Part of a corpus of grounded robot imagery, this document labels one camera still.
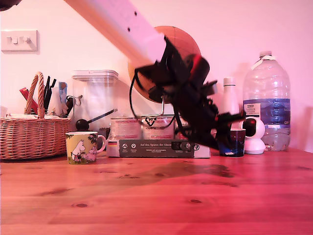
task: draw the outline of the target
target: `orange round object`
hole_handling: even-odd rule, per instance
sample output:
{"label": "orange round object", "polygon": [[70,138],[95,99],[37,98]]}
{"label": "orange round object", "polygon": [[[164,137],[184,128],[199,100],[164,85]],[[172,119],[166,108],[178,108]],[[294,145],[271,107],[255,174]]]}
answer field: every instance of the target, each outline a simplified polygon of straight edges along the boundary
{"label": "orange round object", "polygon": [[[173,27],[173,26],[157,26],[155,27],[157,32],[163,33],[170,42],[177,48],[178,52],[180,53],[182,59],[184,59],[186,56],[190,54],[199,54],[201,55],[200,49],[195,42],[195,40],[185,31]],[[128,62],[128,74],[132,81],[134,77],[134,70],[135,68],[131,65],[130,62]],[[138,78],[145,90],[149,90],[150,88],[155,86],[155,83],[138,73]],[[144,92],[142,89],[139,88],[137,83],[135,82],[134,87],[136,90],[146,99],[149,99],[148,93]]]}

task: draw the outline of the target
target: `bottle cap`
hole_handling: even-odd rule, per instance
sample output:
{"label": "bottle cap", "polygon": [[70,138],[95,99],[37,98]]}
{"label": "bottle cap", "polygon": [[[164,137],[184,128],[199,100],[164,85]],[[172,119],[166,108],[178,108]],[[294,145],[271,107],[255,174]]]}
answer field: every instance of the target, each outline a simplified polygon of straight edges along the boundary
{"label": "bottle cap", "polygon": [[236,85],[236,81],[234,77],[226,77],[224,78],[224,86],[235,86]]}
{"label": "bottle cap", "polygon": [[260,57],[266,56],[266,55],[272,55],[271,50],[265,50],[260,52]]}

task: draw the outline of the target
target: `light switch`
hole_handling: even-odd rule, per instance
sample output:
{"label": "light switch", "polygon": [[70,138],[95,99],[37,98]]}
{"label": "light switch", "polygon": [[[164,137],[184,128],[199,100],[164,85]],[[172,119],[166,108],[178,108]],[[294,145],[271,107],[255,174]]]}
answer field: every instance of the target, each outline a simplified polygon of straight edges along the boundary
{"label": "light switch", "polygon": [[13,37],[12,38],[12,43],[17,44],[18,43],[18,37]]}
{"label": "light switch", "polygon": [[1,51],[37,51],[37,30],[1,31]]}

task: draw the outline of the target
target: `blue label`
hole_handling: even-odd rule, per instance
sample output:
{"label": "blue label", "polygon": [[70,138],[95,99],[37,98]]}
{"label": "blue label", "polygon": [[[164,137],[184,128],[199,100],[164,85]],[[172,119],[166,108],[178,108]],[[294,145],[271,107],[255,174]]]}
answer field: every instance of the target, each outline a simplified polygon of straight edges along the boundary
{"label": "blue label", "polygon": [[290,99],[244,100],[244,109],[247,117],[261,117],[266,127],[290,128]]}

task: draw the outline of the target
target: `moomin mug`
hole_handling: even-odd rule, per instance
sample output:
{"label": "moomin mug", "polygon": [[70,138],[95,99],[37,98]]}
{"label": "moomin mug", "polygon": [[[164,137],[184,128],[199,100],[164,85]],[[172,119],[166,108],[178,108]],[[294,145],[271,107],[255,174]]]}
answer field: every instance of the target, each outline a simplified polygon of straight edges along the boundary
{"label": "moomin mug", "polygon": [[[106,147],[106,138],[98,132],[68,132],[67,160],[70,164],[90,164],[96,161],[96,155]],[[103,141],[101,149],[97,149],[97,139]]]}

